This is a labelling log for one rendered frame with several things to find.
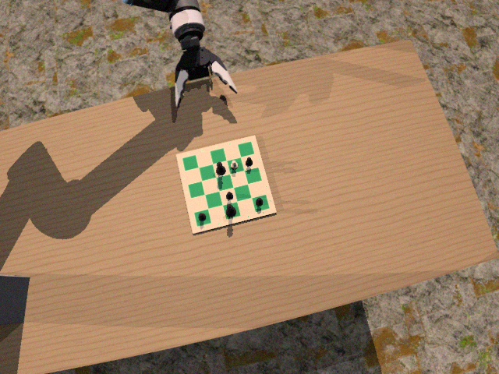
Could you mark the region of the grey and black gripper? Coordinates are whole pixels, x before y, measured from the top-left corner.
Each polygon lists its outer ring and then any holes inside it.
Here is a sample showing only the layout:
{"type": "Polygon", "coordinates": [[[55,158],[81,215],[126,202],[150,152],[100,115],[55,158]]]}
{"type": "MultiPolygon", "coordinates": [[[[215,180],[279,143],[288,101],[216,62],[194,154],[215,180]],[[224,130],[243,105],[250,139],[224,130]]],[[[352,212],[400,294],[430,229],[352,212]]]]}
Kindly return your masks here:
{"type": "MultiPolygon", "coordinates": [[[[203,31],[197,26],[184,28],[177,34],[179,43],[181,39],[184,39],[188,35],[198,36],[200,41],[203,38],[203,31]]],[[[237,94],[235,84],[232,82],[222,60],[205,47],[199,46],[193,51],[184,51],[175,68],[175,102],[177,108],[179,108],[186,82],[210,76],[208,66],[211,73],[217,75],[220,81],[223,82],[224,80],[223,84],[228,84],[229,88],[237,94]]]]}

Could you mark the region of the green and cream chessboard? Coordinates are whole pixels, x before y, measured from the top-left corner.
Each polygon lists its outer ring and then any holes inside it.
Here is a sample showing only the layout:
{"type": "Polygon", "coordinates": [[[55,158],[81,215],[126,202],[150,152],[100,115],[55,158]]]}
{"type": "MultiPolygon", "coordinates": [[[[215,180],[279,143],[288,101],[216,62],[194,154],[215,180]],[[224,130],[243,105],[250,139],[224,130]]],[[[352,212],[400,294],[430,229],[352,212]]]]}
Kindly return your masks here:
{"type": "Polygon", "coordinates": [[[255,136],[176,154],[193,234],[277,213],[255,136]],[[253,164],[246,165],[251,157],[253,164]],[[232,161],[238,164],[231,168],[232,161]],[[226,172],[218,175],[217,162],[226,172]],[[227,192],[233,194],[227,199],[227,192]],[[256,205],[261,198],[263,204],[256,205]],[[227,205],[236,210],[227,215],[227,205]],[[199,213],[206,219],[201,221],[199,213]]]}

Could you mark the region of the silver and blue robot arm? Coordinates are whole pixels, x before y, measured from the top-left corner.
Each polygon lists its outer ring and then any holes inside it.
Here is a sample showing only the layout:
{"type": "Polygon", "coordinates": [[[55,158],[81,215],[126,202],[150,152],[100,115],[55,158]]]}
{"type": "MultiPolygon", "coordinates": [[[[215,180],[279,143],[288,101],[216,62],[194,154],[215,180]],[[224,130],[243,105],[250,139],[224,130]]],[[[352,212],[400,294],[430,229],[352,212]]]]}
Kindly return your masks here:
{"type": "MultiPolygon", "coordinates": [[[[129,5],[154,9],[157,11],[166,12],[170,21],[169,29],[172,29],[176,39],[180,30],[197,26],[203,32],[205,26],[203,17],[200,13],[200,7],[197,0],[122,0],[129,5]]],[[[199,38],[191,35],[186,36],[184,40],[180,40],[182,50],[192,51],[200,46],[199,38]]]]}

